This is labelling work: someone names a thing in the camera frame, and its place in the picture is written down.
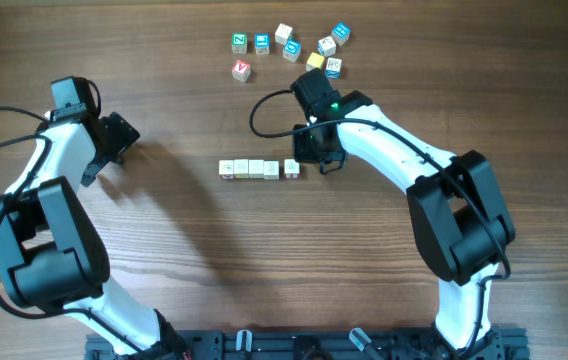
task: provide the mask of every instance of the row of white cubes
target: row of white cubes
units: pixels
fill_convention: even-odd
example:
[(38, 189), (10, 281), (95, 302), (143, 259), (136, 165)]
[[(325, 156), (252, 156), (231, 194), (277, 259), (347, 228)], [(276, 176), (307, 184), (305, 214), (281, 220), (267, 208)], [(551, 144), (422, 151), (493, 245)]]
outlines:
[[(285, 159), (284, 175), (287, 179), (299, 179), (300, 164), (293, 159)], [(277, 180), (280, 178), (280, 162), (249, 159), (220, 160), (220, 178)]]

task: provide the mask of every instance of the black and white robotic arm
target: black and white robotic arm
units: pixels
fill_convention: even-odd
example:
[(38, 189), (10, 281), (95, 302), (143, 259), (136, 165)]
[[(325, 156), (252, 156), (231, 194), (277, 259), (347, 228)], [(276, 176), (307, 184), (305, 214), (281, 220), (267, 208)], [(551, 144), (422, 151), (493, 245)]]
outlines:
[[(38, 129), (38, 134), (50, 143), (47, 146), (43, 138), (36, 140), (27, 168), (0, 196), (0, 215), (8, 214), (0, 216), (0, 277), (6, 292), (21, 308), (34, 306), (44, 314), (72, 316), (89, 326), (112, 345), (112, 354), (104, 358), (223, 360), (224, 352), (232, 349), (218, 346), (217, 335), (210, 347), (202, 347), (200, 335), (189, 337), (190, 332), (176, 332), (157, 310), (138, 303), (110, 276), (104, 244), (76, 192), (80, 185), (90, 185), (109, 162), (120, 163), (122, 153), (139, 138), (139, 133), (117, 113), (100, 118), (99, 93), (96, 106), (90, 85), (90, 81), (77, 77), (52, 83), (57, 109)], [(445, 345), (446, 350), (441, 346), (429, 348), (452, 354), (442, 359), (453, 359), (459, 358), (460, 352), (469, 358), (480, 347), (487, 347), (482, 339), (493, 331), (487, 317), (490, 282), (482, 285), (485, 291), (478, 290), (478, 283), (496, 273), (501, 258), (494, 242), (498, 241), (503, 249), (514, 239), (514, 227), (486, 159), (474, 151), (458, 157), (424, 143), (389, 120), (363, 94), (356, 91), (340, 96), (320, 71), (302, 75), (288, 92), (295, 95), (307, 119), (306, 124), (296, 125), (288, 134), (293, 135), (297, 161), (318, 162), (320, 171), (328, 173), (342, 168), (348, 154), (355, 155), (407, 195), (417, 248), (440, 278), (440, 309), (434, 328), (437, 343)], [(256, 109), (257, 106), (251, 114), (254, 131), (252, 118)], [(419, 156), (416, 149), (428, 156)], [(339, 166), (327, 170), (332, 162), (339, 162)], [(462, 196), (451, 186), (451, 178), (464, 188), (467, 201), (479, 208), (492, 234), (487, 233), (482, 219), (468, 206), (455, 213), (451, 210), (449, 198)], [(12, 201), (11, 196), (23, 187), (25, 180), (29, 180), (28, 186)], [(22, 246), (42, 230), (51, 231), (53, 242), (28, 249)], [(266, 356), (271, 345), (280, 352), (282, 346), (291, 347), (291, 338), (296, 339), (293, 348), (310, 349), (310, 343), (299, 345), (304, 336), (293, 334), (281, 346), (264, 342), (263, 359), (271, 359)], [(315, 352), (322, 346), (322, 336), (304, 341), (311, 341)], [(237, 342), (234, 354), (240, 357), (227, 360), (247, 360), (261, 341), (257, 335), (252, 339), (247, 331), (228, 337), (228, 341)], [(376, 353), (366, 346), (371, 340), (363, 333), (351, 332), (351, 340), (344, 341), (350, 346), (355, 343), (362, 351), (366, 348), (369, 355)], [(464, 351), (476, 341), (477, 350), (471, 345), (472, 351)], [(327, 355), (329, 347), (325, 346), (325, 355), (337, 358)], [(393, 359), (405, 359), (393, 351), (389, 350), (386, 356), (392, 353)], [(291, 360), (307, 359), (295, 354)], [(280, 355), (272, 359), (288, 359)], [(410, 359), (415, 358), (431, 357), (411, 353)]]

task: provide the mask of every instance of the wood grain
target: wood grain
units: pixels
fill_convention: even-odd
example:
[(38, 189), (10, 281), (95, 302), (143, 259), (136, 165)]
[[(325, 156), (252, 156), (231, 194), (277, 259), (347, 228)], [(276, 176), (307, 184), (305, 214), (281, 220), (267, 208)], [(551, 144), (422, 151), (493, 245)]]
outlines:
[[(233, 31), (295, 28), (305, 59), (338, 21), (343, 94), (358, 89), (434, 146), (491, 160), (517, 228), (513, 278), (494, 285), (494, 322), (529, 331), (535, 359), (568, 359), (568, 1), (388, 1), (0, 9), (0, 104), (53, 106), (49, 82), (93, 79), (106, 112), (142, 134), (123, 167), (79, 193), (112, 275), (182, 329), (428, 326), (437, 281), (419, 257), (406, 200), (353, 158), (296, 182), (217, 177), (221, 158), (290, 157), (247, 117), (302, 62), (234, 56)], [(253, 67), (233, 80), (237, 58)], [(263, 131), (302, 122), (292, 97), (258, 113)], [(33, 131), (0, 115), (0, 140)], [(33, 149), (0, 150), (0, 193)], [(0, 311), (0, 358), (77, 359), (87, 330)]]

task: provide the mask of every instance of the robotic arm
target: robotic arm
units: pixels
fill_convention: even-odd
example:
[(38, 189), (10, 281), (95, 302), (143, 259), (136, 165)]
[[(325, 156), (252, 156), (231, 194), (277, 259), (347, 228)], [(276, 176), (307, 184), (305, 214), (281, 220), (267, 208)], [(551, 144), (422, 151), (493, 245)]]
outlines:
[[(95, 105), (91, 85), (77, 77), (52, 83), (57, 109), (38, 129), (38, 134), (50, 140), (50, 148), (38, 139), (27, 168), (0, 196), (0, 215), (8, 214), (0, 216), (0, 277), (9, 298), (22, 308), (35, 306), (45, 314), (77, 318), (101, 335), (88, 340), (86, 359), (250, 360), (252, 351), (262, 352), (255, 360), (367, 356), (414, 360), (435, 358), (433, 354), (439, 359), (456, 359), (474, 338), (477, 314), (481, 315), (477, 345), (465, 354), (516, 359), (507, 357), (506, 340), (499, 340), (501, 350), (493, 346), (498, 335), (508, 334), (517, 343), (511, 342), (510, 349), (523, 346), (525, 352), (518, 354), (528, 353), (523, 333), (491, 327), (487, 317), (490, 289), (483, 298), (478, 291), (478, 282), (498, 268), (500, 258), (492, 239), (468, 206), (454, 213), (448, 203), (453, 196), (461, 196), (447, 181), (450, 177), (459, 180), (470, 196), (467, 200), (481, 210), (502, 248), (514, 239), (512, 221), (486, 159), (474, 151), (457, 157), (422, 142), (384, 116), (363, 94), (355, 91), (340, 96), (319, 70), (302, 75), (291, 85), (308, 121), (292, 132), (295, 159), (318, 162), (326, 174), (341, 169), (348, 154), (356, 155), (407, 195), (417, 248), (440, 278), (440, 310), (433, 330), (392, 332), (390, 337), (388, 333), (370, 333), (369, 337), (361, 329), (350, 335), (175, 331), (157, 310), (139, 304), (110, 276), (104, 244), (77, 199), (80, 184), (89, 186), (109, 162), (121, 163), (122, 153), (139, 138), (117, 113), (99, 117), (99, 92)], [(416, 149), (428, 154), (430, 161), (418, 156)], [(36, 166), (46, 151), (43, 163)], [(339, 166), (327, 170), (331, 162)], [(33, 173), (33, 181), (19, 199), (10, 201), (11, 194)], [(51, 231), (53, 242), (23, 246), (42, 230)], [(375, 347), (383, 349), (384, 356)]]

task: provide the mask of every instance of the green cube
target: green cube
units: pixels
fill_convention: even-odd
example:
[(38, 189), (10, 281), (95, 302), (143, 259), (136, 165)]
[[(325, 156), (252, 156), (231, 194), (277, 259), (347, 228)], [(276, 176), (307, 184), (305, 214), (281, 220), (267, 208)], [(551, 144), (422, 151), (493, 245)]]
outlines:
[(246, 33), (233, 33), (233, 38), (231, 39), (231, 45), (233, 47), (233, 52), (236, 54), (246, 54), (248, 50), (248, 36)]

